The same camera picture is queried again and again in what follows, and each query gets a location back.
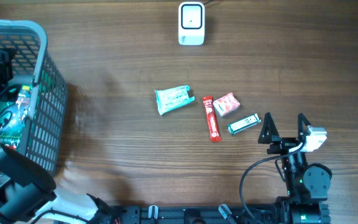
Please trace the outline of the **green glove package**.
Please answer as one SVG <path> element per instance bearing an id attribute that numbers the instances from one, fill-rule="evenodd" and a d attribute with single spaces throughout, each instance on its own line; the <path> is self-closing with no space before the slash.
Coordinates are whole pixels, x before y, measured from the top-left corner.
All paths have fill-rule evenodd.
<path id="1" fill-rule="evenodd" d="M 30 111 L 31 85 L 12 85 L 0 93 L 0 139 L 15 151 L 19 149 L 25 119 Z"/>

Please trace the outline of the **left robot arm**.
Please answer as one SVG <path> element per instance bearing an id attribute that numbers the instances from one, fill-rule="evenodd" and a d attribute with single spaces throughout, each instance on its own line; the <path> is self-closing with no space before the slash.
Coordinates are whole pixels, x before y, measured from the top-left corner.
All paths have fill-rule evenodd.
<path id="1" fill-rule="evenodd" d="M 100 198 L 58 188 L 46 168 L 0 140 L 0 223 L 35 223 L 43 217 L 107 223 L 114 212 Z"/>

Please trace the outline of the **green white small box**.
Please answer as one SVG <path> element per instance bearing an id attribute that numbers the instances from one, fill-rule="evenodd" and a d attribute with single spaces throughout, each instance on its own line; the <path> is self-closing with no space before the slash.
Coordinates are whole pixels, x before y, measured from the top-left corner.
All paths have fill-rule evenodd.
<path id="1" fill-rule="evenodd" d="M 259 118 L 258 114 L 252 114 L 248 117 L 245 117 L 243 119 L 240 119 L 239 121 L 236 121 L 234 123 L 231 123 L 227 126 L 227 129 L 231 135 L 235 135 L 245 129 L 248 129 L 250 127 L 253 127 L 261 122 L 261 119 Z"/>

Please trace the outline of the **red coffee stick sachet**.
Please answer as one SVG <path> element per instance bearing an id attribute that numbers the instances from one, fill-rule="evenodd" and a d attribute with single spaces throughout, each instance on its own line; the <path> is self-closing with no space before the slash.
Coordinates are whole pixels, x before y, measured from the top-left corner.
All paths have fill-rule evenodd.
<path id="1" fill-rule="evenodd" d="M 204 110 L 206 113 L 206 120 L 209 129 L 209 135 L 211 142 L 221 142 L 221 135 L 219 132 L 218 124 L 216 121 L 216 115 L 213 108 L 213 97 L 203 97 Z"/>

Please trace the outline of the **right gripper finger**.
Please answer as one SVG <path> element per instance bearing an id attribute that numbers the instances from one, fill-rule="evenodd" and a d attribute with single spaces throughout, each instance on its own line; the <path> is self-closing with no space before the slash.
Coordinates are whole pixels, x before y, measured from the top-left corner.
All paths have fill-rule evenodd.
<path id="1" fill-rule="evenodd" d="M 308 128 L 310 125 L 311 123 L 308 121 L 306 116 L 303 113 L 300 113 L 298 115 L 298 137 L 300 139 L 308 135 Z"/>
<path id="2" fill-rule="evenodd" d="M 271 144 L 279 141 L 279 133 L 270 112 L 264 116 L 264 123 L 258 138 L 259 144 Z"/>

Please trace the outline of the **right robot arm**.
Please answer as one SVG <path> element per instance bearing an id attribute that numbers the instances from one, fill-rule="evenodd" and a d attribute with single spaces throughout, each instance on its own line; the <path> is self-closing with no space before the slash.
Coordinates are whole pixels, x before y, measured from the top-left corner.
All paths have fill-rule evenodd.
<path id="1" fill-rule="evenodd" d="M 266 113 L 258 139 L 259 144 L 268 144 L 268 154 L 277 154 L 282 162 L 279 168 L 287 188 L 286 197 L 277 197 L 273 218 L 276 223 L 331 222 L 328 199 L 333 173 L 318 163 L 309 164 L 306 154 L 323 145 L 327 131 L 312 126 L 305 115 L 298 115 L 298 135 L 294 138 L 280 137 L 272 115 Z"/>

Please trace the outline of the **teal tissue packet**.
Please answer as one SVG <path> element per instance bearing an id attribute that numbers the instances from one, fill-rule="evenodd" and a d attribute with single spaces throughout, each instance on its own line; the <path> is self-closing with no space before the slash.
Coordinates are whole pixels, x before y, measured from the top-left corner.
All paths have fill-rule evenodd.
<path id="1" fill-rule="evenodd" d="M 155 90 L 157 110 L 162 116 L 163 114 L 186 106 L 193 101 L 195 97 L 189 97 L 188 92 L 190 87 L 188 85 L 177 86 L 166 90 Z"/>

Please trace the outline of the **red small carton box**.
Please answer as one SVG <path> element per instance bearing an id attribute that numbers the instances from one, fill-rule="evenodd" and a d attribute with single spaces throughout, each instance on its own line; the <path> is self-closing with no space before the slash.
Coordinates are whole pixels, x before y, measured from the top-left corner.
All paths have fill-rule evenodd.
<path id="1" fill-rule="evenodd" d="M 235 111 L 240 105 L 240 102 L 234 96 L 233 92 L 213 101 L 213 106 L 221 117 Z"/>

